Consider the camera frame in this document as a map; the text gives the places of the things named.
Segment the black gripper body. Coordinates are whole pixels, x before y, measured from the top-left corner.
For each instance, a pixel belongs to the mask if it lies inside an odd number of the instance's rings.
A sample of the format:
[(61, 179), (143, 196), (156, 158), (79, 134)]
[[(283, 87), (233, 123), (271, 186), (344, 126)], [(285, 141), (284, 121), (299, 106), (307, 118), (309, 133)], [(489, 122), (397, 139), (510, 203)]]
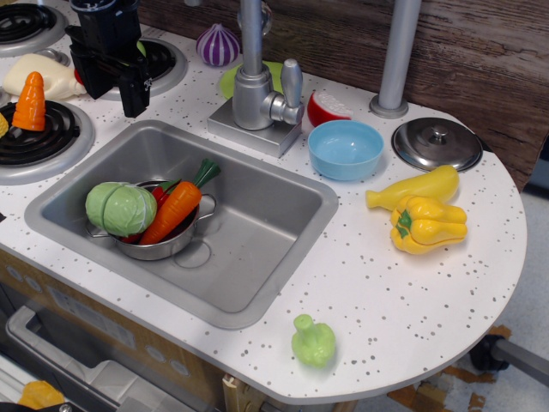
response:
[(118, 87), (123, 69), (145, 58), (136, 42), (142, 32), (138, 17), (138, 1), (71, 1), (79, 24), (68, 26), (65, 32), (71, 39), (70, 50), (94, 56), (100, 67)]

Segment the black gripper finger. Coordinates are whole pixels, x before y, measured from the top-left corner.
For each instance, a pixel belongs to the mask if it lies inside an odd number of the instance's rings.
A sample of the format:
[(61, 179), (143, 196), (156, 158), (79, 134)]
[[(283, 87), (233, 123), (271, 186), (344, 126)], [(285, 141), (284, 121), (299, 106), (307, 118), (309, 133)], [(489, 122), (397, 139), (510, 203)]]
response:
[(71, 56), (75, 72), (93, 99), (98, 99), (112, 89), (112, 79), (100, 67), (100, 61), (96, 57), (78, 54), (76, 51), (72, 51)]
[(151, 75), (146, 58), (138, 58), (134, 64), (126, 66), (118, 78), (118, 89), (123, 104), (124, 115), (136, 118), (149, 105)]

